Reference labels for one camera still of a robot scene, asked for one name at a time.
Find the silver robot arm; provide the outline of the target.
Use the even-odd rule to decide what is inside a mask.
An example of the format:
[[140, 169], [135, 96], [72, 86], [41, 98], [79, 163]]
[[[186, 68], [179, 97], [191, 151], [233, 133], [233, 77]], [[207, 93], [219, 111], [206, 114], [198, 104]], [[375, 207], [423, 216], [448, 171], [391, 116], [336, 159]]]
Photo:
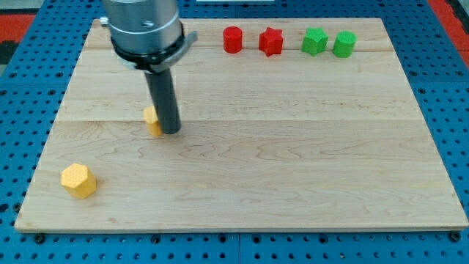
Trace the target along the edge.
[[176, 0], [103, 0], [111, 44], [128, 67], [144, 72], [164, 134], [181, 129], [171, 67], [198, 40], [186, 33]]

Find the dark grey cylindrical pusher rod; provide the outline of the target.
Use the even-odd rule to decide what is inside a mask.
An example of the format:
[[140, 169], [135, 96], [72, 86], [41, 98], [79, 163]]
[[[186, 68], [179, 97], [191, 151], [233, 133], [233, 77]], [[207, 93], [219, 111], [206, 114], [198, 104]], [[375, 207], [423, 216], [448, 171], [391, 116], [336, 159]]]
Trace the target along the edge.
[[170, 69], [145, 73], [145, 78], [161, 130], [165, 134], [177, 133], [181, 122]]

